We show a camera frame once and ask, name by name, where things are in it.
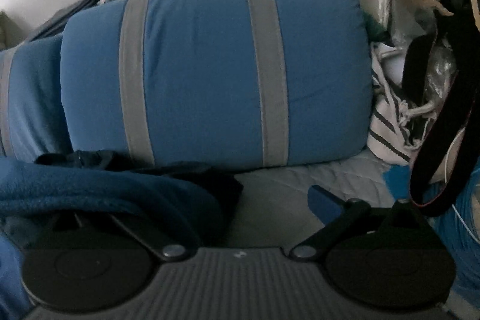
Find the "blue fleece jacket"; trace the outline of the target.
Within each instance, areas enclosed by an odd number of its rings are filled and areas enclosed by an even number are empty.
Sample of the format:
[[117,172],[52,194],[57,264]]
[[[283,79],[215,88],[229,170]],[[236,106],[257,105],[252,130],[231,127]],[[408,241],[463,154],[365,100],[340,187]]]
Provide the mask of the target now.
[[199,163],[145,169],[109,151],[47,154],[34,163],[3,158],[1,317],[21,319],[39,305],[25,290],[22,268],[49,214],[107,212],[151,225],[171,222],[191,238],[188,259],[202,247],[223,245],[241,195],[232,173]]

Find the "blue grey trimmed garment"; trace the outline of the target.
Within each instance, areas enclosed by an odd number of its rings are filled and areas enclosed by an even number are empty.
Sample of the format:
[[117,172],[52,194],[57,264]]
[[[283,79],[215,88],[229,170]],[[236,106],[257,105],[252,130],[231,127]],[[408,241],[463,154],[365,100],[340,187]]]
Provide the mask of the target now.
[[446,213],[433,219],[433,229],[456,263],[453,298],[448,307],[459,317],[479,316],[479,165]]

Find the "grey quilted bedspread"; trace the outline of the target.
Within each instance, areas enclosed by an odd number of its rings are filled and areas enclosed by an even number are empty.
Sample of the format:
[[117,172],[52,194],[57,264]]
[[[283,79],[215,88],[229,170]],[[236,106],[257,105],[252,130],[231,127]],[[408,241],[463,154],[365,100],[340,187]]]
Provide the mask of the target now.
[[290,249],[323,227],[308,208],[308,189],[319,185],[335,196],[391,207],[383,174],[391,166],[369,149],[330,163],[261,169],[236,175],[243,185],[228,246]]

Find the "grey white patterned cloth pile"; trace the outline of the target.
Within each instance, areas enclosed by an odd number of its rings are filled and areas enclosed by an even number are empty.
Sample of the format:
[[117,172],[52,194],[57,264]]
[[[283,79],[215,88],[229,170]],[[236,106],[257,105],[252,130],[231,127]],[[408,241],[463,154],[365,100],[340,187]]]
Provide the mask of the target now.
[[406,65],[401,49],[376,43],[371,47],[375,107],[368,130],[367,146],[391,165],[409,165],[438,118],[456,71],[452,52],[434,47],[422,75],[420,102],[406,97],[406,90],[391,79],[396,65]]

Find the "left blue striped pillow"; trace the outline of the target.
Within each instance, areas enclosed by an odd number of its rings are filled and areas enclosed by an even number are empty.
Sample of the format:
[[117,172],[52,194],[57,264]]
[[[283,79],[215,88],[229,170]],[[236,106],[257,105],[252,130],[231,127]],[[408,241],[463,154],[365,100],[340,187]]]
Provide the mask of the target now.
[[63,36],[1,52],[1,156],[32,163],[72,151],[61,101]]

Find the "blue striped pillow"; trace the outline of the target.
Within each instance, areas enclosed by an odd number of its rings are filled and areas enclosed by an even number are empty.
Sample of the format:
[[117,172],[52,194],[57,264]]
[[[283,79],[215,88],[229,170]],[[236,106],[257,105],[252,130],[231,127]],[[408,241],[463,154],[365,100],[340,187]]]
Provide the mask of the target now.
[[120,0],[61,47],[72,146],[236,170],[352,157],[373,88],[359,0]]
[[63,36],[1,52],[1,156],[32,163],[72,151],[61,101]]

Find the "right blue striped pillow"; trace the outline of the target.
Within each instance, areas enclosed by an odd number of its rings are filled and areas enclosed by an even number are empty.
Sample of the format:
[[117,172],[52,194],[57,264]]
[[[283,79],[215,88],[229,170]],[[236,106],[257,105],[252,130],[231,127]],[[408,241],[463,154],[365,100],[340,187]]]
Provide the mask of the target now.
[[120,0],[61,47],[72,146],[236,170],[352,157],[373,88],[359,0]]

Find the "green knitted blanket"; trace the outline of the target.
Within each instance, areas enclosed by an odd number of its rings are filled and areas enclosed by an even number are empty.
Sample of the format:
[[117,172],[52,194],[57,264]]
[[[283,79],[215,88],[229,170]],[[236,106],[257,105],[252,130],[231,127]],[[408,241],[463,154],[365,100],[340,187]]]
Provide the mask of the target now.
[[10,49],[21,43],[26,33],[4,10],[0,12],[1,50]]

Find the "black garment pile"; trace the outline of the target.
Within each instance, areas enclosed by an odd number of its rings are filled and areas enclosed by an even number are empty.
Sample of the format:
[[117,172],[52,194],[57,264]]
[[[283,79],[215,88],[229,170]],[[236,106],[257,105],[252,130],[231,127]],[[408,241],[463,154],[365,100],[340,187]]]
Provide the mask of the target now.
[[[442,23],[456,60],[456,76],[446,100],[412,165],[409,194],[417,212],[438,217],[465,189],[479,159],[479,0],[446,0],[454,15]],[[430,182],[458,132],[464,129],[446,185],[431,196]]]

